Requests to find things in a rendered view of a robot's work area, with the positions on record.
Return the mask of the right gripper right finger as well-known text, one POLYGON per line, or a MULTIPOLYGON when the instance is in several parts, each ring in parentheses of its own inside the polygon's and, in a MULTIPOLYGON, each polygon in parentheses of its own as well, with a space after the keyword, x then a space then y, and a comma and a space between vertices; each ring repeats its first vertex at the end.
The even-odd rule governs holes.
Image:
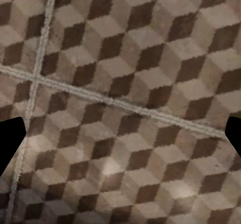
POLYGON ((225 135, 241 157, 241 119, 229 117, 225 135))

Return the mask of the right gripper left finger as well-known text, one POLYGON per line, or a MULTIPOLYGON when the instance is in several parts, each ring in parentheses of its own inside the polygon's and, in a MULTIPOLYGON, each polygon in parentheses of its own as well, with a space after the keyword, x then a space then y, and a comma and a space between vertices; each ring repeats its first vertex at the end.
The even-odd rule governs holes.
POLYGON ((0 122, 0 177, 26 136, 22 117, 0 122))

